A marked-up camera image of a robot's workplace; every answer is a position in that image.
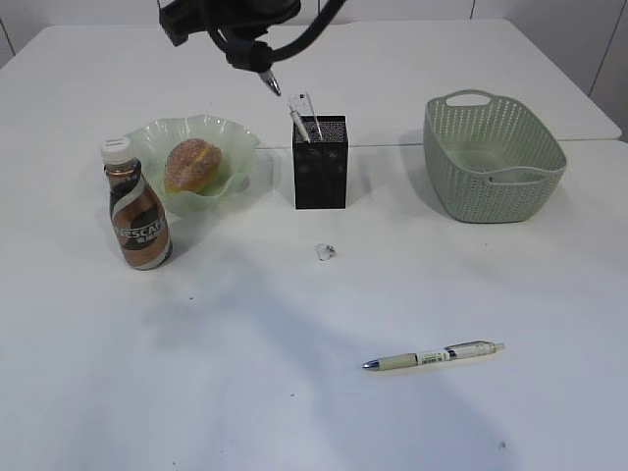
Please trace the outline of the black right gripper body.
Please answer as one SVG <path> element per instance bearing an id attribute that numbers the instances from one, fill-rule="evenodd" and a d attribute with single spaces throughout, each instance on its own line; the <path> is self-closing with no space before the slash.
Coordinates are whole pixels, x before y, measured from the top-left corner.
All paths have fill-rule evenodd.
<path id="1" fill-rule="evenodd" d="M 299 1 L 158 1 L 161 28 L 175 46 L 187 42 L 208 27 L 225 39 L 234 36 L 253 40 L 266 34 L 271 26 L 280 25 L 300 12 Z"/>

